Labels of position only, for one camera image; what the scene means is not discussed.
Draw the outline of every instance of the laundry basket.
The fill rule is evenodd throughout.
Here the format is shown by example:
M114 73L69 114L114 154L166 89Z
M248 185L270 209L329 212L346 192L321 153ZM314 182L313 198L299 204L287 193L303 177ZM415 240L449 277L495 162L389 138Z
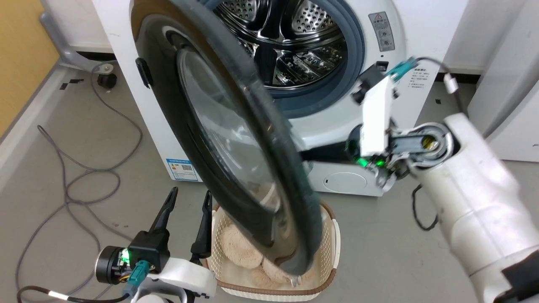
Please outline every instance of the laundry basket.
M257 288L251 281L251 270L228 260L221 248L219 235L225 227L232 225L232 221L219 207L213 211L211 257L206 259L204 265L214 271L217 285L229 294L275 302L312 300L333 281L341 252L341 234L333 211L324 203L321 210L322 242L314 256L315 277L299 286L283 284L273 290Z

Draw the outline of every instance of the green light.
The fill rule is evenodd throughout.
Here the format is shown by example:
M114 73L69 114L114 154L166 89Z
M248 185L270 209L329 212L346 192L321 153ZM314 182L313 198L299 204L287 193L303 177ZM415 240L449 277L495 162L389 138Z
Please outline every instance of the green light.
M129 263L129 251L127 249L122 250L122 261Z
M359 159L357 159L356 163L363 166L363 167L366 167L369 164L369 161L367 161L367 160L365 160L363 158L359 158Z

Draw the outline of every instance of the floor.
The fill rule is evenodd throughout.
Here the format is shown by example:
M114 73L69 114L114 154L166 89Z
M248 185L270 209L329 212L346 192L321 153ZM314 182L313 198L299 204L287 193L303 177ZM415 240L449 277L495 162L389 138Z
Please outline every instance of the floor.
M176 182L168 177L157 150L144 128L122 75L110 92L99 89L103 98L135 120L144 131L138 151L116 172L121 176L118 192L108 200L92 205L93 211L109 226L134 236L149 228L155 214L173 186L179 187L177 208L169 223L170 251L188 258L201 217L204 184ZM100 104L92 94L88 74L79 84L69 84L57 110L45 129L65 152L91 167L106 167L126 155L136 142L131 125ZM473 85L463 85L463 99L470 100ZM420 117L440 121L456 112L443 85L435 84ZM84 170L67 162L67 178ZM539 220L539 166L508 162L522 184L522 198ZM108 193L116 185L110 174L94 174L76 183L73 197L89 200ZM313 302L476 302L466 275L445 244L438 228L421 231L411 213L410 193L417 185L411 178L397 183L381 198L321 194L333 208L340 224L342 251L333 283ZM40 222L62 203L61 170L51 146L35 140L25 161L0 192L0 243L4 267L0 273L0 301L15 300L14 274L17 259L29 236ZM424 193L418 197L420 218L434 217ZM73 212L92 229L101 245L125 246L127 241L106 231L80 206ZM39 285L66 292L81 283L92 271L98 254L92 238L62 210L38 234L22 266L22 285ZM94 279L77 296L92 298L106 285ZM121 287L113 287L104 298L117 297ZM29 297L43 298L38 294ZM247 302L218 289L210 302Z

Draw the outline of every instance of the black cable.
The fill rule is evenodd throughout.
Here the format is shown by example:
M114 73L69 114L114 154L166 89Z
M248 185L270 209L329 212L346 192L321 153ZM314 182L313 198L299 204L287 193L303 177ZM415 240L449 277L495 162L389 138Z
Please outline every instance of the black cable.
M116 114L118 114L120 117L126 119L131 125L133 125L133 127L135 127L135 129L138 131L139 133L139 139L137 141L137 143L135 144L135 146L133 147L133 149L131 150L131 152L129 152L127 154L126 157L124 157L121 161L119 161L117 164L109 167L109 168L92 168L92 167L89 167L89 166L86 166L80 162L78 162L77 160L75 160L73 157L69 156L68 154L66 154L63 150L61 150L58 145L56 144L56 142L51 138L51 136L47 133L47 131L41 126L41 125L38 125L37 128L39 130L39 132L41 133L41 135L43 135L43 137L45 139L47 139L47 141L50 143L50 145L54 148L54 151L56 152L56 155L58 156L58 160L60 161L60 165L61 165L61 171L62 171L62 187L63 187L63 192L64 192L64 198L63 198L63 204L59 207L57 207L50 215L48 215L41 223L40 225L36 228L36 230L34 230L33 234L30 236L30 239L28 240L28 242L26 243L24 249L23 249L23 252L20 254L19 256L19 260L17 262L17 267L15 269L15 285L17 287L17 291L20 291L22 288L20 287L20 268L22 266L22 263L23 263L23 260L24 260L24 256L26 255L30 245L32 244L32 242L34 241L35 237L37 236L37 234L40 232L40 230L43 228L43 226L49 222L61 209L65 208L67 210L67 213L69 214L69 216L75 221L75 223L81 227L82 230L84 230L87 234L90 235L90 237L92 237L92 239L94 240L96 246L97 246L97 251L100 252L101 251L101 243L99 242L97 236L88 228L86 227L81 221L79 221L79 219L73 214L73 212L71 211L71 204L76 204L76 205L81 205L81 206L84 206L86 208L86 210L92 215L92 217L94 217L96 219L96 221L98 221L99 224L101 224L106 230L128 240L131 242L132 238L130 238L129 236L127 235L124 235L123 233L117 231L117 230L114 230L113 228L111 228L110 226L108 226L105 222L103 222L93 211L92 209L89 207L91 204L95 204L95 203L99 203L99 202L102 202L104 200L106 200L107 198L111 197L113 194L115 194L117 191L118 191L118 188L120 187L120 183L121 183L121 178L120 178L120 175L114 171L115 168L118 168L119 166L121 166L122 164L124 164L129 158L131 158L131 156L136 152L136 150L139 148L140 146L140 143L142 142L142 129L133 121L131 120L129 117L125 116L124 114L120 113L119 111L117 111L116 109L114 109L113 107L111 107L109 104L107 104L103 98L99 95L99 93L97 92L96 88L95 88L95 84L94 84L94 73L99 69L99 67L101 65L98 65L96 66L94 69L92 69L91 71L91 75L90 75L90 85L91 85L91 88L92 88L92 91L94 92L94 94L97 96L97 98L99 99L99 101L105 105L107 108L109 108L111 111L115 112ZM75 177L73 180L69 181L69 183L67 182L67 178L66 178L66 167L65 167L65 163L64 163L64 159L62 158L62 156L68 158L69 160L71 160L73 163L77 164L78 166L80 167L83 167L86 169L86 171L82 174L80 174L79 176ZM97 198L97 199L94 199L94 200L90 200L90 201L81 201L81 200L77 200L77 199L74 199L72 198L70 195L69 195L69 188L71 187L71 185L73 185L76 181L80 180L81 178L87 176L87 175L90 175L90 174L93 174L93 173L97 173L97 172L102 172L102 173L108 173L108 174L112 174L116 177L116 186L114 187L114 189L104 195L103 197L101 198ZM82 289L84 286L86 286L90 280L92 279L92 277L94 276L94 272L92 271L92 273L90 275L88 275L88 277L81 283L79 284L77 287L75 287L74 289L66 292L67 295L70 295L70 294L73 294L77 291L79 291L80 289ZM101 296L103 296L105 294L105 292L107 292L109 289L111 288L111 285L109 285L104 291L102 291L99 295L97 295L94 300L100 298ZM31 303L49 303L49 302L53 302L53 301L56 301L56 299L52 299L52 300L29 300L29 299L24 299L25 301L28 301L28 302L31 302Z
M412 213L413 213L413 219L416 220L416 223L417 223L417 226L419 226L419 228L421 228L422 230L424 231L430 231L431 229L433 229L436 224L438 223L438 215L436 215L436 217L434 218L434 221L431 223L431 225L429 226L424 226L420 221L419 221L419 218L417 217L417 212L416 212L416 194L417 192L422 188L423 186L420 184L418 185L412 192Z
M417 61L429 61L429 62L438 64L440 66L440 69L441 69L442 72L452 74L449 67L447 67L447 65L445 65L445 63L443 63L442 61L440 61L438 59L434 59L434 58L430 58L430 57L419 57L419 58L416 58L416 60ZM457 103L457 107L458 107L459 111L461 113L465 114L468 117L468 111L464 108L464 104L462 103L462 99L460 98L459 90L457 89L451 95L453 95L453 97L455 98L455 102Z
M23 292L25 291L37 291L40 293L44 293L46 295L49 295L49 293L51 292L51 290L48 290L44 287L39 287L35 285L25 286L19 289L19 291L17 292L17 303L23 303ZM109 300L90 300L90 299L76 298L72 296L68 296L65 300L70 301L70 302L78 302L78 303L117 303L117 302L124 301L127 298L129 298L129 294L125 294L119 298L109 299Z

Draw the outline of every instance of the stainless steel drum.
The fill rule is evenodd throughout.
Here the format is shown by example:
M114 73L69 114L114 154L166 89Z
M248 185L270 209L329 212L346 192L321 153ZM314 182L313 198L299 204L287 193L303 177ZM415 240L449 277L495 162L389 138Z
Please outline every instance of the stainless steel drum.
M308 86L346 58L336 22L310 1L226 0L215 13L254 59L267 88Z

